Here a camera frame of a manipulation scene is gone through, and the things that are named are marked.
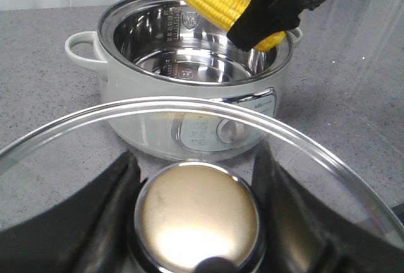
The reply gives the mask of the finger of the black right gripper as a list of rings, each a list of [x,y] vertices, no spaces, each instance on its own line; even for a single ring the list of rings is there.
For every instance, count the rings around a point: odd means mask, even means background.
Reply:
[[[299,15],[314,10],[325,0],[251,0],[227,32],[228,39],[239,49],[269,51],[265,39],[274,33],[295,29]]]

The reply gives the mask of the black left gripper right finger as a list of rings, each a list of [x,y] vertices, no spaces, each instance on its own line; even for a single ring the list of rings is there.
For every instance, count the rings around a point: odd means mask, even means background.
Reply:
[[[261,272],[403,272],[403,249],[337,214],[257,146],[252,190],[266,233]]]

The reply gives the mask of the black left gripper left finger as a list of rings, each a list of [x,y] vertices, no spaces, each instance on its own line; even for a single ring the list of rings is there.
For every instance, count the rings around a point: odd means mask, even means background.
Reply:
[[[1,272],[120,272],[139,185],[124,152],[73,196],[1,232]]]

